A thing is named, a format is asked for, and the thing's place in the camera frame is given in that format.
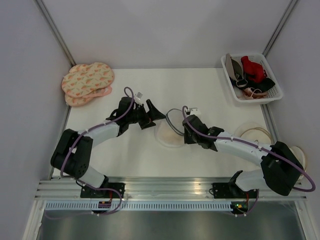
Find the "white mesh laundry bag blue zipper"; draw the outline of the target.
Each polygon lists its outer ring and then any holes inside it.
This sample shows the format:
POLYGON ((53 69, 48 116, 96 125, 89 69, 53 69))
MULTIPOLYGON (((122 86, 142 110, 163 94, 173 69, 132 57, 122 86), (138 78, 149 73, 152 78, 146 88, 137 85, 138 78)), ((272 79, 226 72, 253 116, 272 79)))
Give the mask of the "white mesh laundry bag blue zipper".
POLYGON ((157 129, 159 128, 159 126, 166 126, 166 127, 170 127, 175 133, 177 133, 178 135, 180 135, 184 138, 183 120, 184 120, 184 118, 183 118, 183 114, 182 114, 181 109, 172 108, 172 109, 168 110, 168 112, 165 114, 165 119, 160 120, 156 124, 154 136, 155 136, 155 133, 156 133, 157 129))

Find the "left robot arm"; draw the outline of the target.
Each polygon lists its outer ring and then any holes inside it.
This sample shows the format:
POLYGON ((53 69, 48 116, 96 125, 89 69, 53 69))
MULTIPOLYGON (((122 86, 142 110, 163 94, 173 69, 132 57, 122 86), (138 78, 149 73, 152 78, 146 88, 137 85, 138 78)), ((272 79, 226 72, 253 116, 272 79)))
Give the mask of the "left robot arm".
POLYGON ((64 130, 50 164, 61 174, 75 179, 81 187, 81 198, 122 199, 124 183, 110 182, 106 175, 90 166, 92 149, 121 136, 131 124, 138 124, 144 130, 156 126, 155 122, 165 117, 149 99, 146 103, 138 103, 131 97, 122 97, 118 108, 103 123, 83 131, 64 130))

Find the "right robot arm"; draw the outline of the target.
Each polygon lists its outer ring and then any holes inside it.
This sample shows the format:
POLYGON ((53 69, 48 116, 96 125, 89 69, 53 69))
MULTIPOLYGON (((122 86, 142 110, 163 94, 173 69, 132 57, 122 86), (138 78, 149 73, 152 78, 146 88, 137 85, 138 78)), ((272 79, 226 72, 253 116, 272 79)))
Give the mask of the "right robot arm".
POLYGON ((288 196, 302 174, 303 166, 283 142, 270 145, 237 138, 222 128, 208 128, 196 115, 186 117, 182 125, 185 144, 231 154, 258 166, 257 170, 239 170, 228 181, 228 192, 235 198, 255 189, 288 196))

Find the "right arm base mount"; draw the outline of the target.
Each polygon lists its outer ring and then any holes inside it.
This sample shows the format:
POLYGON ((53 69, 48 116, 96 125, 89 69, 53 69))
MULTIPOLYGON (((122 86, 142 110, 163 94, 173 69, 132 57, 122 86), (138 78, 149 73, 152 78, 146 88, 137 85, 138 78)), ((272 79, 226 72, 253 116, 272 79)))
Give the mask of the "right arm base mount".
POLYGON ((257 190, 243 191, 238 187, 235 190, 231 190, 230 186, 226 182, 212 183, 210 189, 214 199, 255 199, 258 196, 257 190))

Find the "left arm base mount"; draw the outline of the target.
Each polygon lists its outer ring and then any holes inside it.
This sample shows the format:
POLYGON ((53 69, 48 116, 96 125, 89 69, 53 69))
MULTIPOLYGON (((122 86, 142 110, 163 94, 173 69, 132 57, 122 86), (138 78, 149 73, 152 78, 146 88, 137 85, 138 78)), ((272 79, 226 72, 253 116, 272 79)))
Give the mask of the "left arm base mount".
POLYGON ((113 189, 117 191, 120 196, 112 190, 96 190, 88 186, 83 186, 80 192, 82 199, 120 199, 124 197, 125 183, 123 182, 107 182, 102 185, 102 188, 113 189))

